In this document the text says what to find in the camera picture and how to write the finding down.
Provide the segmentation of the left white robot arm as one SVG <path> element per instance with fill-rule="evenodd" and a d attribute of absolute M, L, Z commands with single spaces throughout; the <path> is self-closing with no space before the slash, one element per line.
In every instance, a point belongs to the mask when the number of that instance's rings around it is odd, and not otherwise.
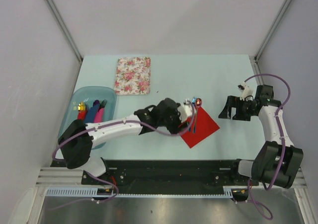
<path fill-rule="evenodd" d="M 101 123 L 85 123 L 77 119 L 71 122 L 58 139 L 57 149 L 67 169 L 82 169 L 93 179 L 104 184 L 110 178 L 104 161 L 91 156 L 94 147 L 124 136 L 139 136 L 157 132 L 165 136 L 177 137 L 188 132 L 196 108 L 190 100 L 177 103 L 170 98 L 158 105 L 150 105 L 135 111 L 132 115 Z"/>

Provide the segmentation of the red paper napkin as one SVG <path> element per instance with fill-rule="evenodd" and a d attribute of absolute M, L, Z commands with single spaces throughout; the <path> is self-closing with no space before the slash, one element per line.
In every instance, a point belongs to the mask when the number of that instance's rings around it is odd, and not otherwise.
<path fill-rule="evenodd" d="M 200 107 L 198 109 L 196 124 L 193 123 L 191 131 L 188 131 L 181 137 L 189 148 L 193 148 L 219 129 L 219 125 L 211 118 L 203 107 Z"/>

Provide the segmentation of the blue handled spoon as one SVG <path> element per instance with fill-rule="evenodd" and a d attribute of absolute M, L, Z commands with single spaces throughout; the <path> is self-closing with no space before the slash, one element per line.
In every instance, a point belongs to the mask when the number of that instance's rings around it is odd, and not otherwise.
<path fill-rule="evenodd" d="M 195 120 L 194 120 L 194 126 L 193 126 L 193 133 L 195 133 L 195 132 L 196 132 L 197 118 L 198 118 L 198 111 L 199 111 L 199 108 L 202 106 L 202 99 L 196 97 L 196 98 L 193 100 L 193 104 L 195 105 L 195 109 L 196 109 Z"/>

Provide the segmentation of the blue fork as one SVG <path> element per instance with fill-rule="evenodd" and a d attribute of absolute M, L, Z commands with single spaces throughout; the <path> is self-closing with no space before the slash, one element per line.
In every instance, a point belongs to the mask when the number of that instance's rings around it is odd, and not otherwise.
<path fill-rule="evenodd" d="M 189 132 L 191 132 L 191 129 L 192 129 L 192 124 L 193 124 L 193 121 L 195 120 L 195 117 L 196 117 L 196 112 L 197 112 L 197 97 L 193 97 L 192 98 L 192 105 L 193 105 L 193 108 L 194 108 L 194 112 L 191 116 L 191 120 L 190 120 L 190 123 L 189 123 Z"/>

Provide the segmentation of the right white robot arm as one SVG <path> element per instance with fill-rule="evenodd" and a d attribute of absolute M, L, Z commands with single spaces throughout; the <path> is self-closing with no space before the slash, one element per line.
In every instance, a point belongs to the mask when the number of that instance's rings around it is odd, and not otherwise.
<path fill-rule="evenodd" d="M 258 117 L 265 143 L 253 161 L 236 160 L 236 168 L 229 172 L 230 181 L 241 185 L 248 177 L 269 186 L 290 188 L 304 153 L 294 146 L 287 134 L 280 107 L 282 103 L 274 98 L 274 90 L 270 85 L 259 85 L 253 91 L 243 82 L 238 89 L 241 95 L 228 96 L 218 117 L 236 121 L 250 121 L 253 116 Z"/>

